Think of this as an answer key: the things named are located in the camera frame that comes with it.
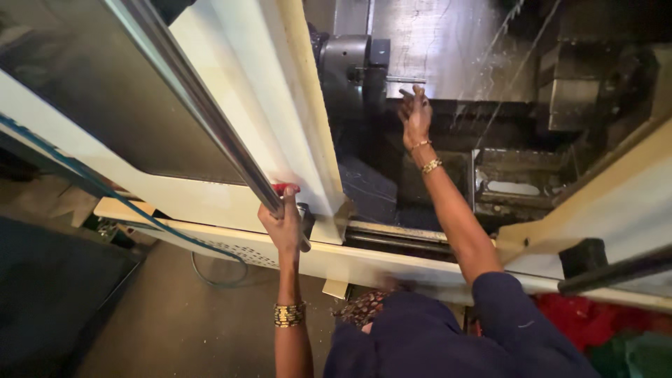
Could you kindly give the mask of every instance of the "concrete floor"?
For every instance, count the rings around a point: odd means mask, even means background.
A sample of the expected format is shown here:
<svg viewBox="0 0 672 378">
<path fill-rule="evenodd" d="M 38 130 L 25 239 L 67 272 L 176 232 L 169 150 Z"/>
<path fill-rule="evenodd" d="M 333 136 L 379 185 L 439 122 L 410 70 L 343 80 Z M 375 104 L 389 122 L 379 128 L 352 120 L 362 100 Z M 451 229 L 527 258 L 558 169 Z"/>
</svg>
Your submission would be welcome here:
<svg viewBox="0 0 672 378">
<path fill-rule="evenodd" d="M 220 280 L 233 262 L 196 256 Z M 322 293 L 325 280 L 301 276 L 315 376 L 324 369 L 343 301 Z M 187 250 L 159 242 L 140 267 L 77 371 L 78 377 L 274 377 L 273 304 L 278 271 L 250 266 L 239 289 L 215 289 L 192 269 Z"/>
</svg>

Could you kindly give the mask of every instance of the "hand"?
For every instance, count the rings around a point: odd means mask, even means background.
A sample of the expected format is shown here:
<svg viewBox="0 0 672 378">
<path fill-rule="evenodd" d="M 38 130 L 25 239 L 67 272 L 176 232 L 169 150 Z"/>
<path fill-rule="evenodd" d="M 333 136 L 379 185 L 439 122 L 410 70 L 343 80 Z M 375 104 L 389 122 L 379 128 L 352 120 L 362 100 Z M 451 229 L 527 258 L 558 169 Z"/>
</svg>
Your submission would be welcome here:
<svg viewBox="0 0 672 378">
<path fill-rule="evenodd" d="M 273 217 L 263 204 L 259 206 L 259 211 L 257 212 L 261 224 L 268 232 L 273 244 L 278 248 L 280 265 L 298 262 L 298 246 L 301 240 L 301 217 L 296 208 L 297 192 L 298 186 L 296 185 L 289 185 L 285 188 L 282 197 L 285 206 L 285 217 L 283 219 Z"/>
<path fill-rule="evenodd" d="M 413 86 L 415 97 L 404 96 L 404 103 L 397 114 L 404 124 L 404 146 L 407 150 L 422 141 L 429 140 L 429 123 L 431 122 L 431 106 L 425 96 L 424 88 Z"/>
</svg>

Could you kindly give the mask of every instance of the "red cloth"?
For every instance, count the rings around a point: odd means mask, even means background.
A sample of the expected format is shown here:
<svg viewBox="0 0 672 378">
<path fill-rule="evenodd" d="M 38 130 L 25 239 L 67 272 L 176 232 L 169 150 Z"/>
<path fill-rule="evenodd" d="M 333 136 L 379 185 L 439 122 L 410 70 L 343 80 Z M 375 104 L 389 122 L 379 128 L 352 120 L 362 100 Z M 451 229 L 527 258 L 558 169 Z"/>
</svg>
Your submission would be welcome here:
<svg viewBox="0 0 672 378">
<path fill-rule="evenodd" d="M 579 349 L 598 346 L 624 329 L 649 330 L 656 314 L 559 294 L 536 296 L 539 310 Z"/>
</svg>

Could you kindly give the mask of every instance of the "hose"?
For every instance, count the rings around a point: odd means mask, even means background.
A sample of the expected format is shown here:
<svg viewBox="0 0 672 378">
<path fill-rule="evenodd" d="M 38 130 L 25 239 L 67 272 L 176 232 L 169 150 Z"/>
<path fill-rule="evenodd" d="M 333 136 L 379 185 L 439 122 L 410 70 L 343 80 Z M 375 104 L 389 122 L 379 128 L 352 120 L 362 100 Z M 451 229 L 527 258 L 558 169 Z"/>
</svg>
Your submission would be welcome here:
<svg viewBox="0 0 672 378">
<path fill-rule="evenodd" d="M 66 165 L 68 168 L 71 170 L 77 172 L 80 176 L 85 178 L 86 180 L 89 180 L 91 183 L 96 185 L 100 190 L 105 192 L 108 196 L 118 200 L 119 202 L 125 204 L 128 208 L 133 210 L 134 212 L 138 213 L 141 217 L 145 218 L 149 223 L 152 223 L 156 228 L 161 229 L 163 231 L 166 231 L 174 236 L 179 237 L 180 239 L 186 240 L 190 243 L 196 244 L 199 247 L 206 248 L 208 250 L 212 250 L 218 253 L 221 253 L 225 256 L 228 256 L 230 258 L 233 258 L 240 262 L 243 265 L 244 271 L 243 275 L 240 278 L 237 278 L 235 280 L 231 280 L 228 282 L 212 282 L 205 277 L 203 277 L 200 272 L 198 272 L 198 269 L 196 268 L 196 264 L 194 263 L 194 252 L 192 251 L 192 265 L 194 267 L 194 270 L 196 271 L 196 274 L 206 281 L 209 285 L 212 285 L 214 287 L 218 287 L 220 289 L 233 289 L 238 285 L 241 281 L 245 279 L 247 276 L 247 271 L 248 271 L 248 266 L 247 263 L 243 260 L 242 257 L 233 254 L 231 252 L 221 250 L 219 248 L 215 248 L 211 245 L 205 244 L 200 240 L 194 239 L 188 235 L 185 235 L 177 230 L 175 230 L 172 227 L 166 226 L 163 223 L 159 222 L 156 220 L 156 218 L 152 217 L 151 215 L 147 214 L 144 212 L 142 209 L 138 208 L 134 204 L 132 204 L 129 200 L 124 198 L 123 196 L 119 195 L 113 188 L 110 188 L 106 183 L 102 182 L 99 178 L 91 175 L 89 172 L 87 172 L 86 169 L 82 168 L 82 164 L 75 160 L 75 159 L 69 159 L 68 157 L 65 157 L 63 154 L 58 152 L 54 147 L 50 146 L 48 143 L 44 142 L 42 139 L 36 137 L 33 133 L 30 132 L 26 127 L 19 126 L 16 121 L 14 121 L 11 118 L 6 117 L 4 114 L 0 113 L 0 123 L 4 124 L 6 127 L 11 129 L 13 132 L 21 135 L 22 137 L 26 138 L 29 140 L 31 143 L 37 145 L 39 148 L 44 150 L 47 154 L 49 154 L 51 157 L 56 159 L 57 161 L 63 163 Z"/>
</svg>

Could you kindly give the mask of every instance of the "gold bracelet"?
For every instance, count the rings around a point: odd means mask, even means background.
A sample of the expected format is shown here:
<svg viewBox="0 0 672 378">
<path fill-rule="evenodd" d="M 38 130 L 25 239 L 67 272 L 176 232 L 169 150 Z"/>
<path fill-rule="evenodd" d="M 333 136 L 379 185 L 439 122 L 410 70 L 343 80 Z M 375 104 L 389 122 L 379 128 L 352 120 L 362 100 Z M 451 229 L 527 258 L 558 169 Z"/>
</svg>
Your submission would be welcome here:
<svg viewBox="0 0 672 378">
<path fill-rule="evenodd" d="M 306 302 L 297 305 L 274 306 L 276 327 L 287 328 L 302 324 L 306 318 Z"/>
<path fill-rule="evenodd" d="M 441 159 L 436 158 L 429 163 L 425 164 L 424 167 L 422 167 L 422 173 L 428 174 L 431 172 L 434 168 L 438 167 L 439 165 L 443 165 L 444 163 L 441 161 Z"/>
<path fill-rule="evenodd" d="M 411 147 L 411 149 L 409 149 L 409 153 L 410 153 L 411 151 L 413 151 L 414 149 L 420 147 L 420 146 L 430 145 L 430 144 L 431 144 L 431 141 L 430 141 L 429 139 L 427 139 L 426 141 L 421 141 L 420 143 L 418 143 L 418 144 L 416 144 L 415 146 Z"/>
</svg>

